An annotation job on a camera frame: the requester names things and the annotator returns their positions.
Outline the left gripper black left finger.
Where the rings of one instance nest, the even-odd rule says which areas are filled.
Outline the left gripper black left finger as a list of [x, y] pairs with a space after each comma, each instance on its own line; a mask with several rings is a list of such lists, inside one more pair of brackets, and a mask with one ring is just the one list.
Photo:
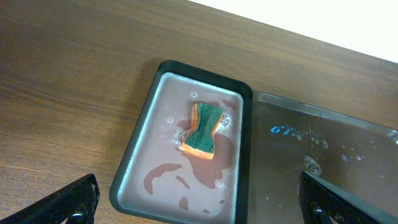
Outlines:
[[86, 223], [95, 221], [100, 190], [94, 174], [87, 174], [1, 223]]

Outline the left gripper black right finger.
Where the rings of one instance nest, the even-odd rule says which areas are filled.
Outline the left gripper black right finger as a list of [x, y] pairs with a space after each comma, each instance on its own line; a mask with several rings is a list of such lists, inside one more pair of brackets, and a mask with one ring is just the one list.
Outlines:
[[297, 195], [306, 224], [397, 223], [397, 217], [306, 171], [300, 175]]

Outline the green orange sponge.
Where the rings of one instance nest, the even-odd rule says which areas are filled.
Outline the green orange sponge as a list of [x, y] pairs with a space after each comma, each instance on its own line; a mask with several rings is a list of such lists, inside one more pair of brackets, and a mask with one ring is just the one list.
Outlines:
[[180, 150], [212, 160], [215, 154], [215, 132], [223, 116], [223, 110], [209, 103], [197, 102], [192, 109], [192, 122]]

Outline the large brown serving tray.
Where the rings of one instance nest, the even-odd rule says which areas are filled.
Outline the large brown serving tray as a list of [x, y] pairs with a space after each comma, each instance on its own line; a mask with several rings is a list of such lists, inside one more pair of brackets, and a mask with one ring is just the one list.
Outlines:
[[249, 223], [302, 223], [303, 171], [397, 215], [396, 129], [257, 93], [251, 136]]

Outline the small tray with pink water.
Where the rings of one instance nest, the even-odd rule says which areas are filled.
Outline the small tray with pink water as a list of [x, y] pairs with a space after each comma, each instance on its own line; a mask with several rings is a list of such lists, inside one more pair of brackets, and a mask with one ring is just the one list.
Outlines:
[[[252, 98], [244, 82], [163, 61], [111, 185], [112, 206], [164, 222], [246, 223]], [[221, 110], [211, 153], [185, 143], [198, 105]]]

